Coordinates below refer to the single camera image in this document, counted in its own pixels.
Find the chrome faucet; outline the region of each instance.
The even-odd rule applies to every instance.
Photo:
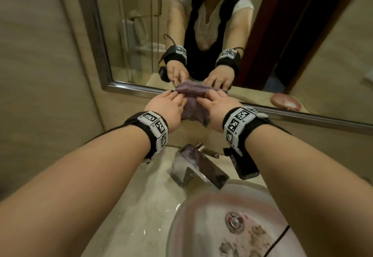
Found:
[[[203,181],[211,182],[218,189],[221,189],[227,182],[229,176],[203,153],[216,159],[219,158],[219,154],[206,149],[203,144],[198,144],[197,147],[188,144],[176,154],[170,175],[179,186],[188,183],[193,173]]]

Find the black vest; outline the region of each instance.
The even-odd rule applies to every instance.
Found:
[[[195,41],[194,24],[198,18],[198,10],[202,6],[203,0],[192,0],[192,12],[190,13],[188,27],[185,32],[184,47],[188,60],[186,68],[193,79],[203,81],[215,69],[216,60],[223,50],[226,24],[231,19],[233,9],[238,1],[224,0],[219,11],[220,24],[217,30],[217,40],[210,49],[201,51]]]

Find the mirror frame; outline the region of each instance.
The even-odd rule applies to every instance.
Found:
[[[165,91],[163,89],[115,81],[113,79],[107,48],[105,45],[104,33],[101,26],[97,0],[79,0],[79,3],[83,14],[87,34],[90,40],[92,53],[96,62],[98,77],[100,79],[102,89],[109,92],[146,98],[153,98],[156,95],[163,93]],[[273,107],[254,105],[244,102],[242,102],[242,104],[250,105],[258,109],[259,111],[268,114],[270,119],[373,135],[373,125],[366,123],[352,122],[348,120],[341,120],[338,118],[329,118],[314,114],[281,110]]]

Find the towel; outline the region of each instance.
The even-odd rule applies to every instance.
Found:
[[[216,91],[219,90],[191,80],[184,81],[176,87],[176,91],[179,93],[184,93],[188,98],[188,102],[185,104],[184,111],[181,114],[182,120],[188,119],[191,121],[197,121],[200,122],[204,127],[208,126],[210,123],[208,111],[197,103],[197,97],[199,96],[201,98],[205,98],[206,92],[210,89],[214,89]]]

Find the sink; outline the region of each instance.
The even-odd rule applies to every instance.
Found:
[[[167,257],[261,257],[287,226],[267,188],[229,180],[186,199],[169,230]],[[268,255],[306,256],[290,229]]]

